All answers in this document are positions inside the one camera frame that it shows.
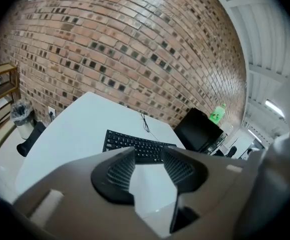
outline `trash can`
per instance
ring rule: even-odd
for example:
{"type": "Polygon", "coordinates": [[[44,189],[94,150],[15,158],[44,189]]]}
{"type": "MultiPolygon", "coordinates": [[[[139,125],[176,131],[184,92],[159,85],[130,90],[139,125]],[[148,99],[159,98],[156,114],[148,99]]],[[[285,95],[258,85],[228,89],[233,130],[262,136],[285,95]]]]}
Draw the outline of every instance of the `trash can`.
{"type": "Polygon", "coordinates": [[[33,106],[25,99],[20,99],[11,106],[10,119],[15,123],[21,138],[28,139],[34,130],[33,106]]]}

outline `green bottle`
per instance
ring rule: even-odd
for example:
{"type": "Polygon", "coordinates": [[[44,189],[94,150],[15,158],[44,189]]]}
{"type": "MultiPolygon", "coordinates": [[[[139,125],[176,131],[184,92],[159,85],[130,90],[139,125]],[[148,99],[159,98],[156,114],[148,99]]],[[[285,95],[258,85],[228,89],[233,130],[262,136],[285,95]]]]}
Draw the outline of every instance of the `green bottle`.
{"type": "Polygon", "coordinates": [[[218,124],[218,122],[221,120],[221,118],[225,114],[225,108],[226,108],[226,104],[223,104],[221,107],[217,106],[215,108],[214,113],[210,115],[209,120],[211,120],[214,124],[218,124]]]}

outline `desk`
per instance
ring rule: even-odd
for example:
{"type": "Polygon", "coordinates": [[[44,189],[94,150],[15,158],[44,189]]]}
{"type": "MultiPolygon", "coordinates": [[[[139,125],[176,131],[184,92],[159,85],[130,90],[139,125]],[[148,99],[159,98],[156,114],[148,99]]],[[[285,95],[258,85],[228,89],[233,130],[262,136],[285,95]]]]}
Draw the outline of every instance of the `desk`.
{"type": "MultiPolygon", "coordinates": [[[[185,148],[170,125],[148,116],[146,121],[160,142],[185,148]]],[[[102,153],[107,130],[156,140],[144,130],[137,111],[88,92],[57,116],[36,141],[16,179],[19,193],[65,163],[102,153]]],[[[163,164],[136,165],[129,192],[142,218],[176,201],[176,188],[163,164]]]]}

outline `cable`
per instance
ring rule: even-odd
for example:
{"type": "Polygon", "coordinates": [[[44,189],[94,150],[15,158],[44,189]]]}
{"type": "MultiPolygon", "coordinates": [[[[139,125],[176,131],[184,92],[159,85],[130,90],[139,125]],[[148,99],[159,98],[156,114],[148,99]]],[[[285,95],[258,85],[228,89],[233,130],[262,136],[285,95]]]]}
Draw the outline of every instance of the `cable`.
{"type": "Polygon", "coordinates": [[[141,118],[142,118],[143,121],[144,121],[143,127],[144,127],[145,131],[146,131],[146,132],[149,132],[151,135],[154,136],[154,138],[155,138],[158,142],[160,142],[159,139],[157,139],[156,136],[155,136],[155,135],[150,131],[149,126],[148,126],[148,124],[147,124],[147,122],[146,122],[145,115],[144,115],[143,113],[140,113],[140,115],[141,115],[141,118]]]}
{"type": "Polygon", "coordinates": [[[52,112],[50,111],[49,116],[50,116],[50,120],[51,120],[51,122],[53,121],[53,114],[54,114],[54,113],[52,113],[52,112]]]}
{"type": "Polygon", "coordinates": [[[146,118],[145,118],[145,115],[144,114],[140,114],[141,115],[141,117],[142,117],[142,119],[144,120],[144,129],[146,130],[146,132],[149,132],[150,133],[150,129],[149,129],[149,127],[148,127],[148,124],[147,124],[147,122],[146,122],[146,118]]]}

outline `ceiling light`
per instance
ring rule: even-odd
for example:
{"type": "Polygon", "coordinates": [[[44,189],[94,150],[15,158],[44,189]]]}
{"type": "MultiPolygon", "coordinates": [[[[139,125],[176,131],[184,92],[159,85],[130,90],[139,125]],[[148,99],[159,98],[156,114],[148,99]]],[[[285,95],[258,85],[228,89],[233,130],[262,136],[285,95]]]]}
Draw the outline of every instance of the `ceiling light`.
{"type": "Polygon", "coordinates": [[[261,143],[261,140],[250,129],[248,129],[248,131],[261,143]]]}
{"type": "Polygon", "coordinates": [[[269,100],[266,100],[265,105],[274,110],[276,113],[280,114],[282,117],[285,117],[283,112],[276,107],[273,103],[271,103],[269,100]]]}

